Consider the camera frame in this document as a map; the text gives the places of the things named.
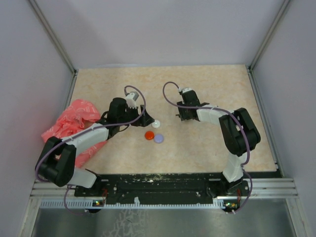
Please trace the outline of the white charging case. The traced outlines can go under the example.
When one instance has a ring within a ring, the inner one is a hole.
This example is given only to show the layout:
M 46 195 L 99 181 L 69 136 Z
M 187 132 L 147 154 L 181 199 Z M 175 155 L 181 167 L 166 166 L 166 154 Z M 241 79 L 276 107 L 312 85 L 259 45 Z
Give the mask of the white charging case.
M 155 121 L 151 124 L 151 126 L 152 126 L 153 128 L 160 128 L 161 123 L 160 123 L 159 120 L 155 120 Z

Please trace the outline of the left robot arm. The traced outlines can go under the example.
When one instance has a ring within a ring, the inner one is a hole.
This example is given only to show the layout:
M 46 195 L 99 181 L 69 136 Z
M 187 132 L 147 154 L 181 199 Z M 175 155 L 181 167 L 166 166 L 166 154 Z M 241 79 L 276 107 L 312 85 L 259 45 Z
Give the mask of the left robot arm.
M 103 184 L 97 181 L 94 172 L 75 167 L 79 154 L 111 139 L 122 126 L 146 127 L 154 121 L 145 104 L 137 106 L 134 99 L 116 97 L 109 109 L 90 127 L 63 139 L 50 137 L 35 166 L 36 176 L 58 187 L 81 186 L 92 196 L 97 196 L 102 192 Z

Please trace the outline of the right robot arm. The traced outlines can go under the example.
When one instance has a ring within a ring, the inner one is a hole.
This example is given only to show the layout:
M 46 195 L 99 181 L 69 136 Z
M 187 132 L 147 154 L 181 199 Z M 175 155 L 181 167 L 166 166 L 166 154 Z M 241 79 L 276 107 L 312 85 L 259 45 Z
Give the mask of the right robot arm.
M 227 111 L 208 103 L 201 103 L 194 90 L 179 89 L 182 101 L 177 102 L 182 121 L 194 119 L 208 122 L 221 128 L 224 143 L 229 151 L 227 165 L 222 172 L 221 191 L 230 196 L 242 182 L 242 167 L 250 160 L 250 152 L 261 141 L 260 133 L 245 108 Z

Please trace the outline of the purple charging case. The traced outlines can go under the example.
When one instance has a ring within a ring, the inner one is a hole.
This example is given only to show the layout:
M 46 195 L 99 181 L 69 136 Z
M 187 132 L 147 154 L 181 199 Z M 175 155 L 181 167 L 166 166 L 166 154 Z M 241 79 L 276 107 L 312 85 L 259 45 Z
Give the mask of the purple charging case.
M 161 144 L 164 141 L 164 136 L 162 134 L 156 134 L 154 136 L 154 142 Z

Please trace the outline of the orange charging case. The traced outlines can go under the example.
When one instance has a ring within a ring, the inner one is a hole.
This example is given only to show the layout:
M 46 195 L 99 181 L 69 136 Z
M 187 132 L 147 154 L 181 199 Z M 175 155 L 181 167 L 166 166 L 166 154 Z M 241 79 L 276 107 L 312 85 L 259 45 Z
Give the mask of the orange charging case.
M 155 138 L 153 131 L 147 131 L 144 136 L 146 140 L 153 140 Z

